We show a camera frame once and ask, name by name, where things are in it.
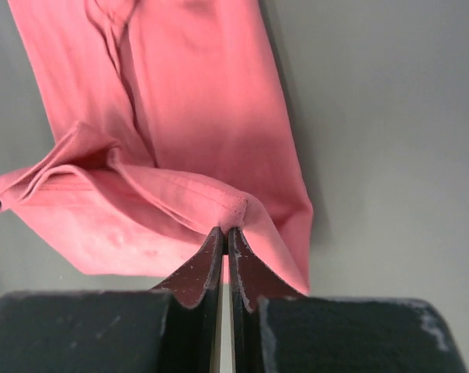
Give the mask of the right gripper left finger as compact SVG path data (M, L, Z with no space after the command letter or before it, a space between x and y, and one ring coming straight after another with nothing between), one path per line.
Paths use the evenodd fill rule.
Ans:
M0 372L216 372L224 235L146 291L0 297Z

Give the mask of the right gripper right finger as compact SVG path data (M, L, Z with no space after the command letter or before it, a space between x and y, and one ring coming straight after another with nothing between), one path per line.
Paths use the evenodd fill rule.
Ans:
M420 299L312 298L228 233L236 372L464 372L444 318Z

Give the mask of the salmon pink t shirt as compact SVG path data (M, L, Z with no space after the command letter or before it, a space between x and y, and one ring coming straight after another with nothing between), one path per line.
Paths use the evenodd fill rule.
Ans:
M212 228L309 288L313 209L256 1L11 1L54 136L0 176L84 274L166 276Z

